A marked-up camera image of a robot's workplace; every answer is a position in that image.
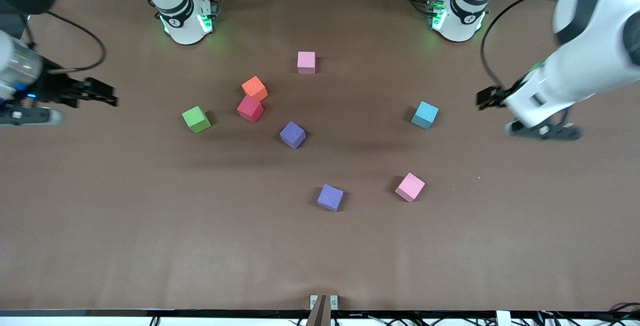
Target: blue cube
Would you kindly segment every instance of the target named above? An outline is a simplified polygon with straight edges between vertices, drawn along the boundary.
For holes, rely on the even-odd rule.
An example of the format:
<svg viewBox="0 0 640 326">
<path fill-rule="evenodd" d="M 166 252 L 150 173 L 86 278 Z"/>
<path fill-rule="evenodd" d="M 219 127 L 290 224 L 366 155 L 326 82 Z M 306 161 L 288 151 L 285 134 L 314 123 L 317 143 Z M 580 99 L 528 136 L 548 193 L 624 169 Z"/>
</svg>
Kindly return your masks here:
<svg viewBox="0 0 640 326">
<path fill-rule="evenodd" d="M 294 150 L 300 147 L 302 141 L 307 138 L 307 134 L 305 130 L 300 128 L 297 124 L 293 122 L 289 122 L 286 124 L 286 127 L 281 131 L 280 138 L 284 143 L 288 144 L 289 147 Z"/>
<path fill-rule="evenodd" d="M 411 123 L 414 123 L 414 125 L 418 125 L 428 130 L 429 127 L 431 127 L 432 124 L 434 123 L 434 119 L 436 118 L 437 114 L 438 114 L 438 109 L 436 107 L 426 102 L 420 102 L 420 106 L 418 107 L 418 110 L 415 112 L 415 115 L 413 116 Z"/>
<path fill-rule="evenodd" d="M 343 194 L 343 190 L 326 184 L 322 187 L 322 192 L 320 192 L 320 197 L 318 197 L 318 205 L 333 212 L 338 212 L 340 201 L 343 200 Z"/>
</svg>

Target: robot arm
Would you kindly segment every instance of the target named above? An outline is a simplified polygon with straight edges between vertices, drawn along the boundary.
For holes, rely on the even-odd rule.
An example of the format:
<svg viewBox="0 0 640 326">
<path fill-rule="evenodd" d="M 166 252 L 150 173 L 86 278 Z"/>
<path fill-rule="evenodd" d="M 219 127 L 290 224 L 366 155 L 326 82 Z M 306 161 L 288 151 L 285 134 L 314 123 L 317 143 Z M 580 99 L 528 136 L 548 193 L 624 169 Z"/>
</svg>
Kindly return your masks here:
<svg viewBox="0 0 640 326">
<path fill-rule="evenodd" d="M 477 95 L 480 109 L 507 107 L 516 116 L 509 134 L 578 139 L 579 129 L 565 123 L 569 107 L 640 80 L 640 0 L 558 0 L 552 25 L 558 50 L 512 88 Z M 563 120 L 551 123 L 558 112 Z"/>
<path fill-rule="evenodd" d="M 55 0 L 0 0 L 0 13 L 39 14 Z M 65 70 L 40 56 L 25 43 L 0 32 L 0 126 L 59 125 L 62 112 L 35 107 L 37 102 L 53 102 L 78 107 L 78 100 L 98 100 L 118 104 L 114 89 L 93 78 L 77 81 Z M 30 107 L 24 100 L 32 100 Z"/>
<path fill-rule="evenodd" d="M 435 0 L 442 8 L 431 20 L 431 27 L 454 42 L 467 41 L 482 26 L 489 0 Z"/>
<path fill-rule="evenodd" d="M 217 4 L 210 0 L 151 0 L 164 31 L 181 45 L 192 45 L 213 32 Z"/>
</svg>

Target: table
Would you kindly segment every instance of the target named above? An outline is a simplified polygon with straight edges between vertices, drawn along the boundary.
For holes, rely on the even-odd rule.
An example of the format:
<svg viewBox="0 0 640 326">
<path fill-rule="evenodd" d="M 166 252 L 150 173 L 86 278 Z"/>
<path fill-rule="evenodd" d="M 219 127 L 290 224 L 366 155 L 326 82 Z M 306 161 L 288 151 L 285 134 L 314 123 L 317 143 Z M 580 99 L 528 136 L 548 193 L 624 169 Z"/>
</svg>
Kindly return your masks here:
<svg viewBox="0 0 640 326">
<path fill-rule="evenodd" d="M 492 0 L 491 14 L 514 0 Z M 549 2 L 487 41 L 505 83 L 554 50 Z M 57 128 L 4 128 L 2 308 L 250 308 L 339 294 L 350 309 L 605 310 L 640 298 L 640 89 L 580 104 L 575 143 L 517 139 L 478 112 L 481 33 L 453 44 L 405 0 L 224 0 L 214 35 L 180 46 L 146 0 L 59 0 L 109 54 L 118 108 L 63 108 Z M 50 16 L 30 24 L 62 65 L 98 56 Z M 298 75 L 299 50 L 317 75 Z M 245 80 L 270 91 L 252 124 Z M 420 101 L 434 126 L 407 121 Z M 214 125 L 194 134 L 181 113 Z M 288 121 L 308 138 L 278 139 Z M 414 203 L 393 189 L 408 172 Z M 323 184 L 341 211 L 315 205 Z"/>
</svg>

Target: cube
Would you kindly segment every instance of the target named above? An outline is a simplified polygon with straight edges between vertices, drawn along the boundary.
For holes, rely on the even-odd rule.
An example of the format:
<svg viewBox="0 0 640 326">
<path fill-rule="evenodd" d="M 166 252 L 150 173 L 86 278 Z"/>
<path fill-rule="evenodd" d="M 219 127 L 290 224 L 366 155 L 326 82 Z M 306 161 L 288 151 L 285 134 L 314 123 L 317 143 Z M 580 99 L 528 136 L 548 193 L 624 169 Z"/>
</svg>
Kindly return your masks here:
<svg viewBox="0 0 640 326">
<path fill-rule="evenodd" d="M 260 119 L 260 116 L 262 116 L 265 111 L 262 103 L 249 96 L 244 96 L 237 109 L 242 118 L 253 123 L 258 122 L 258 119 Z"/>
<path fill-rule="evenodd" d="M 316 53 L 315 52 L 298 52 L 297 53 L 297 72 L 300 75 L 316 74 Z"/>
<path fill-rule="evenodd" d="M 427 130 L 432 126 L 432 123 L 434 123 L 437 114 L 438 109 L 436 107 L 426 102 L 420 102 L 420 106 L 418 106 L 418 110 L 415 112 L 411 123 Z"/>
<path fill-rule="evenodd" d="M 268 95 L 265 85 L 258 77 L 253 77 L 242 84 L 242 90 L 245 95 L 256 101 L 262 101 Z"/>
<path fill-rule="evenodd" d="M 424 186 L 425 183 L 420 180 L 420 178 L 414 176 L 413 173 L 409 173 L 402 182 L 400 182 L 398 188 L 395 189 L 395 193 L 399 194 L 400 197 L 407 200 L 407 202 L 412 202 L 418 197 L 418 194 Z"/>
<path fill-rule="evenodd" d="M 300 126 L 293 122 L 289 122 L 280 132 L 280 138 L 282 138 L 284 143 L 288 144 L 289 147 L 295 150 L 300 147 L 302 141 L 307 138 L 307 134 Z"/>
<path fill-rule="evenodd" d="M 189 111 L 183 113 L 182 118 L 184 118 L 184 121 L 187 123 L 189 128 L 195 133 L 202 132 L 211 127 L 211 123 L 199 106 L 193 107 Z"/>
<path fill-rule="evenodd" d="M 343 194 L 343 190 L 326 184 L 322 187 L 322 192 L 320 192 L 320 197 L 318 197 L 318 205 L 333 212 L 338 212 L 340 201 L 343 200 Z"/>
</svg>

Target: red cube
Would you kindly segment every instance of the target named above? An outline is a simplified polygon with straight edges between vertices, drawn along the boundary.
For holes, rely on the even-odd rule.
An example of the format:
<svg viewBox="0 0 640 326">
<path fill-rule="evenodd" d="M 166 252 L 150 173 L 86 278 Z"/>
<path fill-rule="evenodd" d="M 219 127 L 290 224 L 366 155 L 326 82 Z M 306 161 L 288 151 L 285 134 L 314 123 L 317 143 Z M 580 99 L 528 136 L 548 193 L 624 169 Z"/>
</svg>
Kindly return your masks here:
<svg viewBox="0 0 640 326">
<path fill-rule="evenodd" d="M 244 96 L 244 99 L 242 99 L 237 109 L 242 118 L 253 123 L 258 122 L 258 119 L 260 119 L 260 116 L 262 116 L 265 111 L 262 103 L 249 96 Z"/>
</svg>

